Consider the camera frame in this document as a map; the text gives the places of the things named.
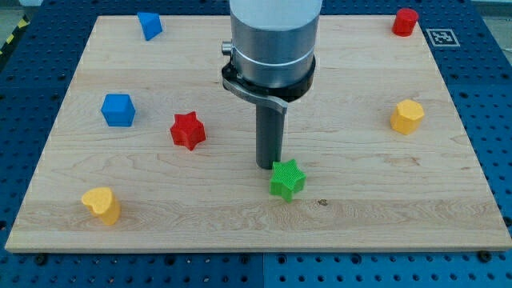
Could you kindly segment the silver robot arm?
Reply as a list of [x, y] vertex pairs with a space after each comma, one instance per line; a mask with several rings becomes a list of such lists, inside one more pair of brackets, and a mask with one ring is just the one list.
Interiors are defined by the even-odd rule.
[[230, 60], [224, 88], [257, 106], [285, 114], [312, 83], [322, 0], [230, 0]]

